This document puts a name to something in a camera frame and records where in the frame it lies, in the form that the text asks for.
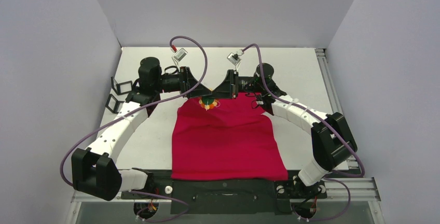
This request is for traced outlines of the orange yellow pompom brooch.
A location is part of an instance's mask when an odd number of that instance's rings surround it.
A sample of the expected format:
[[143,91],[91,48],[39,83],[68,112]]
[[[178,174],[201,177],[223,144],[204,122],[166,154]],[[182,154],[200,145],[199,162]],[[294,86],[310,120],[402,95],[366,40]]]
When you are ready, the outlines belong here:
[[199,105],[205,110],[211,110],[220,106],[220,102],[217,99],[209,98],[209,97],[200,97]]

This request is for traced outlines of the red t-shirt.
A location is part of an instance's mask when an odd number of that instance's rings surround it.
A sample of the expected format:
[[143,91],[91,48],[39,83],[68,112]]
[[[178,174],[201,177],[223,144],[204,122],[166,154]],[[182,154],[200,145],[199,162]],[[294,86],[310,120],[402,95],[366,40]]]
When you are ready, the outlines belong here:
[[172,133],[173,179],[286,180],[271,120],[254,100],[187,100],[177,110]]

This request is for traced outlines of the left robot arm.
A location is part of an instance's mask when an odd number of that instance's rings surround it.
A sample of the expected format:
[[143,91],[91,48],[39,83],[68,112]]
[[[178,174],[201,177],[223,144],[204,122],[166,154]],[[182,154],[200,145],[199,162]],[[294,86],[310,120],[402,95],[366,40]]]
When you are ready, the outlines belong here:
[[72,153],[72,184],[75,190],[106,201],[115,198],[119,192],[130,190],[142,198],[151,197],[155,184],[148,180],[148,173],[139,169],[117,168],[116,161],[122,149],[156,106],[163,102],[162,93],[179,92],[188,99],[212,93],[195,79],[189,67],[180,67],[174,74],[163,73],[160,61],[154,57],[140,62],[138,74],[117,117],[94,142],[85,149],[76,148]]

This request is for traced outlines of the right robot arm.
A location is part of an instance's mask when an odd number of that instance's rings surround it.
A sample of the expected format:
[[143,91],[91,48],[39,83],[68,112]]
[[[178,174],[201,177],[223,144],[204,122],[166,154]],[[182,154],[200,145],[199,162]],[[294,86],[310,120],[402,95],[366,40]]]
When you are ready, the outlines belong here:
[[268,63],[258,65],[253,76],[239,76],[236,70],[229,69],[210,96],[235,99],[239,93],[249,93],[256,96],[264,111],[287,120],[311,136],[313,158],[292,183],[293,191],[305,197],[314,184],[355,155],[358,147],[343,114],[326,114],[297,102],[277,86],[273,75],[274,68]]

